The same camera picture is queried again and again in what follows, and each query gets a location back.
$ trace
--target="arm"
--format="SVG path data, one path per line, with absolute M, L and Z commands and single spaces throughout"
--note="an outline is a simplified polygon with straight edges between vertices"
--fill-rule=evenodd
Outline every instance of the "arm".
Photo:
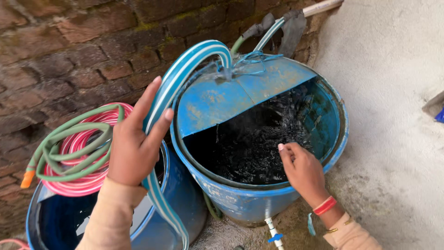
M 174 115 L 167 109 L 148 136 L 142 131 L 143 119 L 161 83 L 160 77 L 154 79 L 128 118 L 114 126 L 108 176 L 77 250 L 131 249 L 133 211 L 147 194 L 140 183 L 159 160 L 160 144 Z
M 284 170 L 290 184 L 313 208 L 321 205 L 330 194 L 325 190 L 321 163 L 297 143 L 279 144 Z M 335 249 L 381 250 L 382 247 L 339 204 L 320 215 L 327 230 L 324 238 Z

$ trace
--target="beige sleeve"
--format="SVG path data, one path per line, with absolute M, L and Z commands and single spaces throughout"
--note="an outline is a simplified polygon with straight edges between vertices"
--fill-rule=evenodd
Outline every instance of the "beige sleeve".
M 324 238 L 334 249 L 339 250 L 382 250 L 382 247 L 365 229 L 345 213 Z
M 105 179 L 77 250 L 129 250 L 133 209 L 147 190 Z

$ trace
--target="concrete floor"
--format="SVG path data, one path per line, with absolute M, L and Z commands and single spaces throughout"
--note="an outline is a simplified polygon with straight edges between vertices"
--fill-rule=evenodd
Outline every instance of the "concrete floor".
M 441 0 L 345 0 L 320 33 L 314 67 L 350 118 L 328 186 L 384 249 L 443 249 L 444 124 L 421 111 L 444 91 L 443 13 Z M 309 236 L 309 211 L 298 200 L 278 216 L 286 249 L 331 249 Z M 211 219 L 191 249 L 276 249 L 268 238 L 265 227 Z

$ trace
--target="barrel rim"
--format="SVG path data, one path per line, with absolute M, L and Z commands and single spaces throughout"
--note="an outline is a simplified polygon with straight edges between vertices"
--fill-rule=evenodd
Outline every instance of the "barrel rim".
M 317 78 L 319 81 L 317 83 L 321 83 L 320 86 L 327 91 L 328 94 L 332 95 L 334 98 L 334 103 L 336 104 L 336 109 L 339 112 L 339 134 L 336 138 L 334 147 L 332 150 L 330 150 L 327 157 L 325 157 L 322 161 L 323 165 L 323 171 L 326 173 L 329 171 L 332 166 L 337 162 L 338 158 L 344 151 L 345 145 L 348 140 L 348 134 L 349 134 L 349 117 L 347 110 L 345 108 L 344 100 L 339 95 L 338 91 L 317 71 L 312 69 L 311 67 L 300 63 L 298 61 L 295 61 L 293 59 L 289 59 L 286 57 L 283 57 L 293 63 L 296 63 L 300 65 L 303 68 L 306 68 L 308 70 L 311 70 L 315 74 L 317 74 Z M 188 149 L 185 146 L 185 143 L 183 142 L 183 139 L 180 138 L 180 133 L 178 131 L 177 127 L 177 112 L 178 112 L 178 104 L 180 102 L 180 98 L 182 97 L 183 93 L 185 92 L 186 88 L 181 88 L 180 92 L 177 94 L 177 96 L 174 98 L 174 102 L 172 105 L 173 111 L 174 111 L 174 118 L 170 125 L 170 133 L 171 133 L 171 139 L 173 141 L 173 146 L 176 151 L 176 153 L 179 155 L 179 158 L 184 162 L 184 164 L 189 167 L 193 167 L 196 171 L 201 173 L 203 176 L 209 178 L 212 181 L 215 181 L 216 183 L 224 186 L 228 186 L 231 188 L 241 189 L 241 190 L 277 190 L 277 189 L 284 189 L 291 187 L 290 183 L 288 181 L 277 183 L 277 184 L 266 184 L 266 185 L 252 185 L 252 184 L 245 184 L 245 183 L 239 183 L 235 181 L 231 181 L 229 179 L 226 179 L 222 176 L 219 176 L 217 174 L 214 174 L 213 172 L 207 170 L 205 167 L 203 167 L 200 163 L 198 163 L 190 154 Z

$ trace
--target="red bracelet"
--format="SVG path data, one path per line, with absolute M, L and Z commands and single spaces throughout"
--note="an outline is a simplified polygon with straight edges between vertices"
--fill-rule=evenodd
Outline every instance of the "red bracelet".
M 313 209 L 313 212 L 319 216 L 328 210 L 330 210 L 332 207 L 336 205 L 336 200 L 333 198 L 333 196 L 328 197 L 322 204 L 320 204 L 317 208 Z

